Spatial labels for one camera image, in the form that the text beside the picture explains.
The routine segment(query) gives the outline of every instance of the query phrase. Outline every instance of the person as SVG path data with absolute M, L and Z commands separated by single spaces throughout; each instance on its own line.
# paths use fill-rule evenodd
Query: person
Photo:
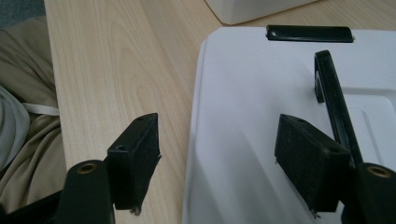
M 0 204 L 11 213 L 59 191 L 66 168 L 45 17 L 0 31 Z

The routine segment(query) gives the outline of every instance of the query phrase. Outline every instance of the wooden surface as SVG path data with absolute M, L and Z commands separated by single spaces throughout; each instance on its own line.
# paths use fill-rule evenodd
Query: wooden surface
M 163 154 L 140 217 L 180 223 L 196 62 L 221 26 L 204 0 L 47 0 L 67 166 L 102 160 L 138 116 L 160 114 Z M 242 23 L 396 30 L 394 0 L 322 0 Z

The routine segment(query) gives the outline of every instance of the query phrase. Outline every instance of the floor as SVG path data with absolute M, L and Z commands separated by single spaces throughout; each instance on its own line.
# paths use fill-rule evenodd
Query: floor
M 44 0 L 0 0 L 0 29 L 44 15 Z

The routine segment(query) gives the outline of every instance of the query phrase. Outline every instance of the khaki pants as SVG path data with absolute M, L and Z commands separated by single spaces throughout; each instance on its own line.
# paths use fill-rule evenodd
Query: khaki pants
M 0 85 L 21 103 L 58 107 L 45 17 L 0 31 Z M 0 204 L 7 213 L 64 186 L 59 117 L 30 114 L 30 118 L 26 142 L 0 180 Z

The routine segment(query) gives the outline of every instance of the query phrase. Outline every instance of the black object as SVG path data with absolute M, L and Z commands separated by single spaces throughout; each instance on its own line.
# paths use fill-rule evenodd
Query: black object
M 345 224 L 396 223 L 396 174 L 363 162 L 327 50 L 315 55 L 315 84 L 318 102 L 328 107 L 338 143 L 305 120 L 281 115 L 276 160 L 313 214 L 332 210 L 334 201 L 341 201 Z M 322 195 L 326 193 L 334 198 Z
M 352 43 L 348 27 L 342 26 L 291 26 L 268 25 L 268 40 Z
M 141 212 L 161 158 L 158 114 L 135 119 L 107 151 L 105 161 L 84 161 L 67 173 L 64 190 L 6 215 L 0 223 L 115 223 L 117 209 Z

